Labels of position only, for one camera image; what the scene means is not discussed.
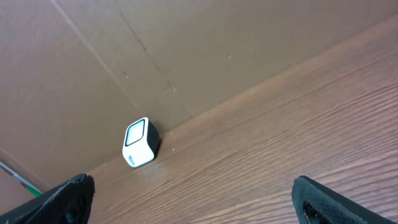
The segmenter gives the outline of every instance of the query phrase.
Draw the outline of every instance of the small white box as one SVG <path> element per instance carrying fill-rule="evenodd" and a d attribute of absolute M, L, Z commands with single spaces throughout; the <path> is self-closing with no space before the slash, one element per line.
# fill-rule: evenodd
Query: small white box
<path fill-rule="evenodd" d="M 142 118 L 126 130 L 123 157 L 131 167 L 142 166 L 155 159 L 159 144 L 159 132 L 148 118 Z"/>

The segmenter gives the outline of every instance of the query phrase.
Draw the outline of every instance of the wood grain surface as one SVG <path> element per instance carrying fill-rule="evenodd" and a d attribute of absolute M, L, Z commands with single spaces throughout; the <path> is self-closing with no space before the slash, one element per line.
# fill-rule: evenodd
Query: wood grain surface
<path fill-rule="evenodd" d="M 307 175 L 398 222 L 398 15 L 90 171 L 90 223 L 297 223 Z"/>

